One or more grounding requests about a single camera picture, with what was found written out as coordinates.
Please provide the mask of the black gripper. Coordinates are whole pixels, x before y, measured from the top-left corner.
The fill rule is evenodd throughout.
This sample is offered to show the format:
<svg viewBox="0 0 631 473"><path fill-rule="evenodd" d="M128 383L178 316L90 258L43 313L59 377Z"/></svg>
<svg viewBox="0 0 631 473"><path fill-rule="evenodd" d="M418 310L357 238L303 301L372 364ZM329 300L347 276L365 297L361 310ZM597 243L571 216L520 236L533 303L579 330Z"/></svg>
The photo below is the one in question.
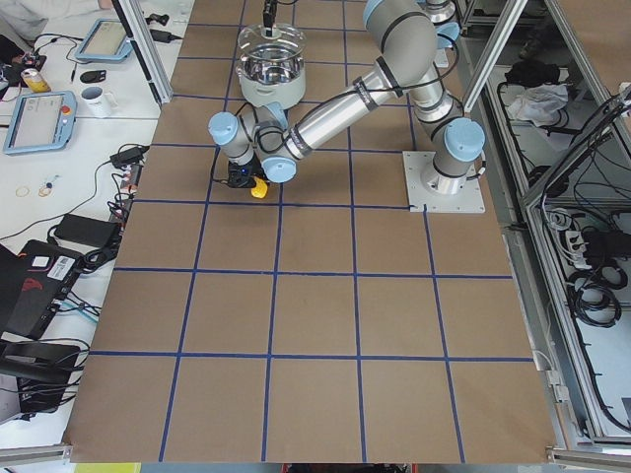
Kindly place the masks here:
<svg viewBox="0 0 631 473"><path fill-rule="evenodd" d="M227 185L231 188L251 189L257 186L256 179L262 179L262 167L257 156L244 164L228 163Z"/></svg>
<svg viewBox="0 0 631 473"><path fill-rule="evenodd" d="M266 37L273 37L274 27L277 15L277 0L265 0L262 10L262 22L266 26L264 33Z"/></svg>

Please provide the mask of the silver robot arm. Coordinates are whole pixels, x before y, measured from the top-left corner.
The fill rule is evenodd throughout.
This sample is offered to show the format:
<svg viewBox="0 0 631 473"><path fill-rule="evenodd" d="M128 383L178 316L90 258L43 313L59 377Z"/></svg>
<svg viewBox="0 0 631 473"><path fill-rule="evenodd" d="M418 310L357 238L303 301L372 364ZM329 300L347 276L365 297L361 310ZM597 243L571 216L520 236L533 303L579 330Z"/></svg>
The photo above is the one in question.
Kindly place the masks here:
<svg viewBox="0 0 631 473"><path fill-rule="evenodd" d="M436 147L424 168L428 188L448 195L466 181L485 143L482 127L464 116L435 63L439 49L455 43L459 25L451 1L369 1L363 24L379 49L372 69L344 92L315 106L295 124L286 116L306 90L304 36L274 24L276 4L264 21L240 32L237 69L249 111L214 114L208 130L228 160L223 184L264 191L297 172L298 162L380 105L410 97L414 116Z"/></svg>
<svg viewBox="0 0 631 473"><path fill-rule="evenodd" d="M265 1L262 7L263 35L272 37L276 25L278 5L293 5L295 1ZM415 4L434 24L438 33L438 49L455 47L460 26L456 20L456 4L453 1L416 1Z"/></svg>

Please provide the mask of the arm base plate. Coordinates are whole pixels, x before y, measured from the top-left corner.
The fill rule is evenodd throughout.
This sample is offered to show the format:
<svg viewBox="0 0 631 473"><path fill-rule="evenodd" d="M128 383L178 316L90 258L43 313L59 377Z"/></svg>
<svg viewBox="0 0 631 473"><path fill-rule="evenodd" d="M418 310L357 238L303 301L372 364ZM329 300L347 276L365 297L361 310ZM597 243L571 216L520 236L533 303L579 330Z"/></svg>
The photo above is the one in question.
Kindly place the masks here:
<svg viewBox="0 0 631 473"><path fill-rule="evenodd" d="M464 176L446 177L434 168L434 152L404 151L403 168L411 212L483 214L485 205L475 164Z"/></svg>

